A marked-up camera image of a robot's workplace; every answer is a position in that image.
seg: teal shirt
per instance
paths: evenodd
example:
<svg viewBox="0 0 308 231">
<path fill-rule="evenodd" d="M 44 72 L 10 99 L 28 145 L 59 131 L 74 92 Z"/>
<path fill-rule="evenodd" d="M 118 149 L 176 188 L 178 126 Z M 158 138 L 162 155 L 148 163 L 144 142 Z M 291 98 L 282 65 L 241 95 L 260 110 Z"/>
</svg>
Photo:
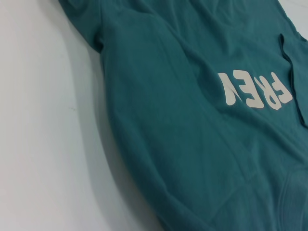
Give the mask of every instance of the teal shirt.
<svg viewBox="0 0 308 231">
<path fill-rule="evenodd" d="M 308 230 L 308 43 L 278 0 L 60 0 L 166 231 Z"/>
</svg>

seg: white lettering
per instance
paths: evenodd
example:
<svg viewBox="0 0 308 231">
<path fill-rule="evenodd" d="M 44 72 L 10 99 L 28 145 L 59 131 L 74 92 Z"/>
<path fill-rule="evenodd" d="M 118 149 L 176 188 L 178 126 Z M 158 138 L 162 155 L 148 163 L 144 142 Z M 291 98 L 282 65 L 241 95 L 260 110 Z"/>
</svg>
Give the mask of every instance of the white lettering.
<svg viewBox="0 0 308 231">
<path fill-rule="evenodd" d="M 280 82 L 280 80 L 278 79 L 277 75 L 272 72 L 271 73 L 271 76 L 273 77 L 273 79 L 275 80 L 275 82 L 272 83 L 272 86 L 273 88 L 276 90 L 276 91 L 279 91 L 281 90 L 283 92 L 282 95 L 279 95 L 279 100 L 282 102 L 282 103 L 287 103 L 287 102 L 290 102 L 293 97 L 291 95 L 291 93 L 288 91 L 288 89 Z"/>
<path fill-rule="evenodd" d="M 263 83 L 263 85 L 257 80 L 257 78 L 255 77 L 255 82 L 259 85 L 259 87 L 263 90 L 264 96 L 266 101 L 268 102 L 269 106 L 271 106 L 271 108 L 275 109 L 275 110 L 279 110 L 282 106 L 281 103 L 277 97 L 277 95 L 275 94 L 273 88 L 271 88 L 270 84 L 268 83 L 268 81 L 263 77 L 260 76 L 260 80 Z"/>
<path fill-rule="evenodd" d="M 236 89 L 232 85 L 228 75 L 226 73 L 219 73 L 218 75 L 220 77 L 223 88 L 225 90 L 227 105 L 231 106 L 235 104 L 235 101 L 236 101 L 235 95 L 239 97 L 240 100 L 242 100 L 239 94 L 237 93 Z"/>
<path fill-rule="evenodd" d="M 244 80 L 245 84 L 240 85 L 240 89 L 242 90 L 242 92 L 251 94 L 253 97 L 253 99 L 250 98 L 246 99 L 246 104 L 249 107 L 263 108 L 264 104 L 260 99 L 260 96 L 258 95 L 258 92 L 256 90 L 254 82 L 252 81 L 250 74 L 247 71 L 234 70 L 233 75 L 236 79 Z"/>
</svg>

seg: t-shirt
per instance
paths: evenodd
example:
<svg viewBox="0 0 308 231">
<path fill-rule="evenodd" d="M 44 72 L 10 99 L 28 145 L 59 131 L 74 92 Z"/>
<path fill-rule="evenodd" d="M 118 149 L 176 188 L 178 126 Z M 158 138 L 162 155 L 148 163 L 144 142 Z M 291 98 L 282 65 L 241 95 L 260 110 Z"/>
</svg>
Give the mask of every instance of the t-shirt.
<svg viewBox="0 0 308 231">
<path fill-rule="evenodd" d="M 308 43 L 278 0 L 60 0 L 166 231 L 308 230 Z"/>
</svg>

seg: white surface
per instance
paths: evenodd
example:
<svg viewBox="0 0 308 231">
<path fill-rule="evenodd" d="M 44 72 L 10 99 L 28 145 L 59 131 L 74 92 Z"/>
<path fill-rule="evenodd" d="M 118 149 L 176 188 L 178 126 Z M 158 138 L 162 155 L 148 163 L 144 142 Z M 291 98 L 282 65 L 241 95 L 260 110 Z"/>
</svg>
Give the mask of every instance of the white surface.
<svg viewBox="0 0 308 231">
<path fill-rule="evenodd" d="M 0 0 L 0 30 L 0 230 L 160 230 L 111 136 L 99 56 L 57 0 Z"/>
</svg>

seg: shirt sleeve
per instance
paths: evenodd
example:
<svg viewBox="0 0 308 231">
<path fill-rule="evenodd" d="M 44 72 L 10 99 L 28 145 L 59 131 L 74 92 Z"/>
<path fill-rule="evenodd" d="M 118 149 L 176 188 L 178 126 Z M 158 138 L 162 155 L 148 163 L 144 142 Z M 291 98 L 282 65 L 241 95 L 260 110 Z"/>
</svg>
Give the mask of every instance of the shirt sleeve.
<svg viewBox="0 0 308 231">
<path fill-rule="evenodd" d="M 72 24 L 88 44 L 101 52 L 103 43 L 101 5 L 97 0 L 59 0 Z"/>
</svg>

